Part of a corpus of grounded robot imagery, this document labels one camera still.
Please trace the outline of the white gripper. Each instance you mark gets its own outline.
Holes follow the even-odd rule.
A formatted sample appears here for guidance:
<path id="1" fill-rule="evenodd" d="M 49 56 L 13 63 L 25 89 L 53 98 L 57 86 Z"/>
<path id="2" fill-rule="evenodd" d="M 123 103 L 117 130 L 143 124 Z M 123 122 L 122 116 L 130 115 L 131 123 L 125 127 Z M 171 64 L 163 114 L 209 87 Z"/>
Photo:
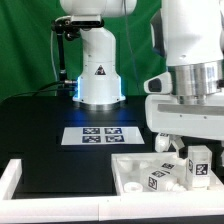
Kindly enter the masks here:
<path id="1" fill-rule="evenodd" d="M 171 95 L 148 95 L 145 112 L 152 132 L 172 134 L 177 157 L 185 147 L 181 136 L 224 140 L 224 93 L 209 95 L 204 105 L 179 104 Z M 224 167 L 224 141 L 218 159 L 219 166 Z"/>

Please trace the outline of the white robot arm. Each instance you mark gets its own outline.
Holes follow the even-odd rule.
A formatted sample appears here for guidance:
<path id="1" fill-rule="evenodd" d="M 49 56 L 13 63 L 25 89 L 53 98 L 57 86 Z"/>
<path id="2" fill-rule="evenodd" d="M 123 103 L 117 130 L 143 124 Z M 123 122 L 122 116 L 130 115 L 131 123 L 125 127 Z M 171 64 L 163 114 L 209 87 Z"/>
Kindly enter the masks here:
<path id="1" fill-rule="evenodd" d="M 74 99 L 86 105 L 115 102 L 115 39 L 102 27 L 107 17 L 131 14 L 137 67 L 144 71 L 161 59 L 161 74 L 146 77 L 145 116 L 160 141 L 186 136 L 224 142 L 224 0 L 160 0 L 149 17 L 150 0 L 60 0 L 68 22 L 81 30 L 83 72 Z"/>

